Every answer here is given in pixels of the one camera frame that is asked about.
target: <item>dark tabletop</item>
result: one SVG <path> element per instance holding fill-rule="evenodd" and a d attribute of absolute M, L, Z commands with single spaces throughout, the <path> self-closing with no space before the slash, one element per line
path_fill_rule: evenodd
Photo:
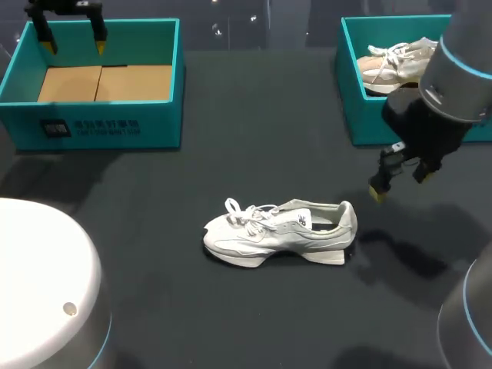
<path fill-rule="evenodd" d="M 492 231 L 492 146 L 465 145 L 423 185 L 408 168 L 377 205 L 367 180 L 379 148 L 350 143 L 334 49 L 185 57 L 179 151 L 27 155 L 0 131 L 0 196 L 66 212 L 98 249 L 118 368 L 443 368 L 440 304 Z M 227 197 L 348 200 L 355 254 L 343 267 L 219 263 L 201 234 Z"/>

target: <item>shoe tongue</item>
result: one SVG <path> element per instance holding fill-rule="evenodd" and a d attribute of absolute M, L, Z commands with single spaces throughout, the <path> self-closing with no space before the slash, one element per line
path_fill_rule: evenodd
<path fill-rule="evenodd" d="M 296 221 L 304 228 L 312 229 L 313 222 L 311 220 L 311 211 L 309 209 L 294 209 L 281 211 L 275 215 L 273 222 L 275 224 L 287 223 L 288 221 Z"/>

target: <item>robotic arm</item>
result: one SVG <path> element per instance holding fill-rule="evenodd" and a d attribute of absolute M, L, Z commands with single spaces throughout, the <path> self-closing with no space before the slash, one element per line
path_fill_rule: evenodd
<path fill-rule="evenodd" d="M 405 161 L 419 160 L 414 178 L 421 183 L 460 147 L 473 125 L 492 115 L 492 2 L 464 5 L 451 17 L 419 88 L 392 92 L 383 107 L 383 119 L 402 142 L 381 151 L 378 172 L 369 180 L 378 201 Z M 440 310 L 437 338 L 450 369 L 492 367 L 491 265 L 492 244 Z"/>
<path fill-rule="evenodd" d="M 102 55 L 108 30 L 102 18 L 102 4 L 97 1 L 78 1 L 78 0 L 29 0 L 29 5 L 25 7 L 25 12 L 32 19 L 38 33 L 38 40 L 53 55 L 58 52 L 55 38 L 43 11 L 54 12 L 56 15 L 87 15 L 91 21 L 94 32 L 94 40 L 99 55 Z"/>
<path fill-rule="evenodd" d="M 370 192 L 381 202 L 401 165 L 415 158 L 418 183 L 441 167 L 470 128 L 492 115 L 492 2 L 469 0 L 451 17 L 419 88 L 388 95 L 383 119 L 401 142 L 380 153 Z"/>

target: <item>white sneaker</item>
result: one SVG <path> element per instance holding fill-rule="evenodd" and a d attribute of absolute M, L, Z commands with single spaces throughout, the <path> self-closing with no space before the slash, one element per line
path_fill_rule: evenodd
<path fill-rule="evenodd" d="M 291 200 L 242 211 L 228 198 L 225 207 L 228 214 L 205 225 L 204 244 L 217 258 L 242 267 L 255 268 L 283 250 L 315 263 L 342 265 L 344 249 L 357 231 L 357 218 L 347 201 L 338 205 Z"/>
<path fill-rule="evenodd" d="M 390 48 L 369 45 L 373 56 L 357 60 L 364 87 L 378 94 L 389 94 L 408 82 L 419 82 L 437 42 L 421 38 L 411 44 L 400 43 Z"/>

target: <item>shoe heel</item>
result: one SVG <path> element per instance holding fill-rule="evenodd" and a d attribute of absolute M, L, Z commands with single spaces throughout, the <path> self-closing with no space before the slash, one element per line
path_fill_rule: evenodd
<path fill-rule="evenodd" d="M 343 250 L 304 252 L 301 256 L 313 263 L 343 265 L 345 254 Z"/>

